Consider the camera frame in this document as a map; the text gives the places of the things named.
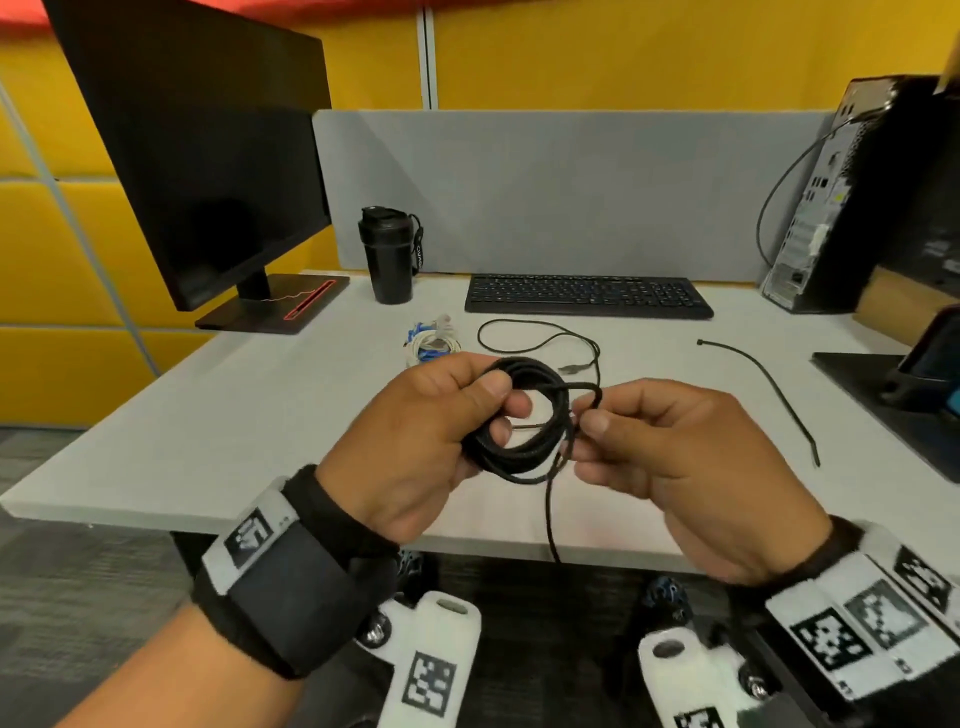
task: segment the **computer monitor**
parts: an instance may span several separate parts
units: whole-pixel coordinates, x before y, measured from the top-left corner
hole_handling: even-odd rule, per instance
[[[264,266],[330,224],[321,42],[188,0],[44,4],[177,309],[235,285],[198,327],[302,328],[342,280]]]

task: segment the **human hand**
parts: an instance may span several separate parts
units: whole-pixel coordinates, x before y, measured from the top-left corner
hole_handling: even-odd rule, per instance
[[[416,540],[450,492],[479,473],[460,441],[501,408],[511,417],[530,416],[530,398],[512,389],[507,374],[483,374],[494,361],[460,352],[394,377],[317,466],[324,490],[384,538],[396,544]],[[510,422],[497,418],[491,433],[506,445]]]
[[[639,379],[573,403],[574,472],[650,499],[694,566],[761,584],[809,557],[832,528],[823,507],[732,395]]]

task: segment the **person's left hand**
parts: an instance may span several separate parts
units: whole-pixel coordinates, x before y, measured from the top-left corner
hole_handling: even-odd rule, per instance
[[[479,473],[460,441],[501,408],[511,417],[530,416],[530,398],[512,390],[507,374],[483,375],[494,361],[454,353],[394,377],[317,466],[324,490],[384,538],[416,540],[444,510],[450,492]],[[497,418],[491,432],[506,445],[510,422]]]

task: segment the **white cable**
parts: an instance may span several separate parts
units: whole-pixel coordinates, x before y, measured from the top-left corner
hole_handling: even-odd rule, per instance
[[[413,331],[421,326],[424,324],[417,324]],[[411,331],[409,341],[403,346],[408,367],[420,364],[423,352],[455,353],[462,348],[450,323],[450,317],[446,314],[437,317],[436,321],[427,326],[429,328],[423,328],[417,333]]]

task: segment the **white desk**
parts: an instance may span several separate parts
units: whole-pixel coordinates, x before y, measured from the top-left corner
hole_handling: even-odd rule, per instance
[[[468,350],[492,316],[463,312],[465,278],[420,278],[402,306],[351,286],[298,336],[222,333],[8,491],[15,516],[163,530],[219,532],[278,474],[316,462],[372,395],[403,368],[416,321],[449,313]],[[827,509],[882,522],[932,563],[960,573],[960,489],[887,432],[812,364],[815,351],[902,352],[848,316],[790,316],[757,292],[701,289],[710,322],[563,318],[603,348],[605,384],[672,377],[733,392]],[[533,327],[491,328],[489,343],[529,346]],[[698,337],[762,361],[817,439],[806,440],[753,364],[697,347]],[[588,360],[577,341],[538,356],[554,367]],[[554,532],[571,562],[688,570],[648,503],[593,488],[570,468],[557,479]],[[450,499],[424,549],[548,558],[543,486],[483,473]]]

